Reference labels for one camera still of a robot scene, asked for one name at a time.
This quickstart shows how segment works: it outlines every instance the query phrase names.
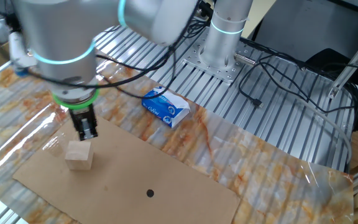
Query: white cable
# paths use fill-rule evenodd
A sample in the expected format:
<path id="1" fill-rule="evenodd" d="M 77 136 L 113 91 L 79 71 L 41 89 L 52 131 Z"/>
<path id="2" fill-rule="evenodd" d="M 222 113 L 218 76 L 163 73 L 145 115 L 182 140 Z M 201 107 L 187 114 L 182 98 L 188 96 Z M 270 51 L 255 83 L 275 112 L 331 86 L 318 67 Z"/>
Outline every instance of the white cable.
<path id="1" fill-rule="evenodd" d="M 273 78 L 278 85 L 280 85 L 280 87 L 291 91 L 289 88 L 287 88 L 282 82 L 280 82 L 280 80 L 278 80 L 277 78 L 275 78 L 273 75 L 271 76 L 271 78 Z M 327 118 L 327 116 L 325 116 L 324 114 L 322 114 L 320 111 L 316 110 L 316 108 L 314 108 L 312 105 L 310 105 L 308 102 L 306 102 L 305 100 L 303 100 L 302 98 L 300 98 L 299 96 L 294 95 L 294 97 L 300 101 L 305 107 L 309 108 L 311 111 L 313 111 L 315 114 L 317 114 L 318 116 L 320 116 L 323 120 L 327 121 L 332 127 L 334 127 L 334 129 L 336 129 L 339 134 L 342 136 L 343 140 L 345 141 L 346 147 L 347 147 L 347 163 L 350 163 L 351 158 L 352 158 L 352 145 L 350 140 L 347 138 L 347 135 L 344 131 L 342 131 L 342 129 L 333 121 L 331 121 L 329 118 Z"/>

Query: small box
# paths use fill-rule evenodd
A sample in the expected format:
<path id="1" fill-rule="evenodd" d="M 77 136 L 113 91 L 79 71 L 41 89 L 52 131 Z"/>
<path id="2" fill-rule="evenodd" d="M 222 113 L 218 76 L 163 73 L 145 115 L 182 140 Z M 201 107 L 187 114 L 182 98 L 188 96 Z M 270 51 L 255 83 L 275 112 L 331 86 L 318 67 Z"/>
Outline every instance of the small box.
<path id="1" fill-rule="evenodd" d="M 70 141 L 68 143 L 65 160 L 70 170 L 90 170 L 92 159 L 93 150 L 90 142 Z"/>
<path id="2" fill-rule="evenodd" d="M 158 95 L 164 89 L 162 86 L 156 87 L 145 96 Z M 171 128 L 174 128 L 190 112 L 190 106 L 187 101 L 169 91 L 159 97 L 142 100 L 142 106 Z"/>

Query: wooden block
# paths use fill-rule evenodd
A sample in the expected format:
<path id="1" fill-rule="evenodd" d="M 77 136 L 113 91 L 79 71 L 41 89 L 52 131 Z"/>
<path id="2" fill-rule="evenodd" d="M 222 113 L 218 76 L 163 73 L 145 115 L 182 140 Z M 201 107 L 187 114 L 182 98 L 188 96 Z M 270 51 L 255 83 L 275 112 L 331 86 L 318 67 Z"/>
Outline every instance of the wooden block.
<path id="1" fill-rule="evenodd" d="M 71 170 L 90 170 L 92 166 L 93 150 L 90 142 L 70 141 L 68 143 L 65 160 Z"/>

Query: black dot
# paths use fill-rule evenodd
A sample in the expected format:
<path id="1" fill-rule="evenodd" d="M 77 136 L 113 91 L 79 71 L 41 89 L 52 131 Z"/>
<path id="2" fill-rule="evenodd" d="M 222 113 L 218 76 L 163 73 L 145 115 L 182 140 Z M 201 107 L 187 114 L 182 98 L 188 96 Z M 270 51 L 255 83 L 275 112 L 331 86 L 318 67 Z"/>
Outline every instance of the black dot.
<path id="1" fill-rule="evenodd" d="M 148 197 L 153 197 L 154 196 L 154 191 L 153 190 L 147 190 L 146 192 Z"/>

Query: metal mounting plate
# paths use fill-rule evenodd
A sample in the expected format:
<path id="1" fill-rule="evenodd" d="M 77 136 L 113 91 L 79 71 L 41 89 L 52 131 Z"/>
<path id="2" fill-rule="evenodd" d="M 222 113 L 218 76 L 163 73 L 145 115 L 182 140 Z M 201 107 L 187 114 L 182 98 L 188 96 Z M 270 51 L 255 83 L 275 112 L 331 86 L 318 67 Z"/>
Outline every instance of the metal mounting plate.
<path id="1" fill-rule="evenodd" d="M 241 69 L 243 68 L 244 64 L 240 62 L 236 62 L 233 67 L 227 68 L 216 68 L 214 65 L 207 65 L 200 59 L 200 49 L 202 48 L 205 40 L 207 38 L 208 31 L 204 31 L 195 43 L 186 51 L 185 55 L 183 56 L 183 61 L 187 64 L 196 67 L 209 75 L 212 75 L 220 80 L 223 80 L 226 83 L 232 83 L 237 76 L 240 74 Z M 244 48 L 244 45 L 238 46 L 237 49 Z"/>

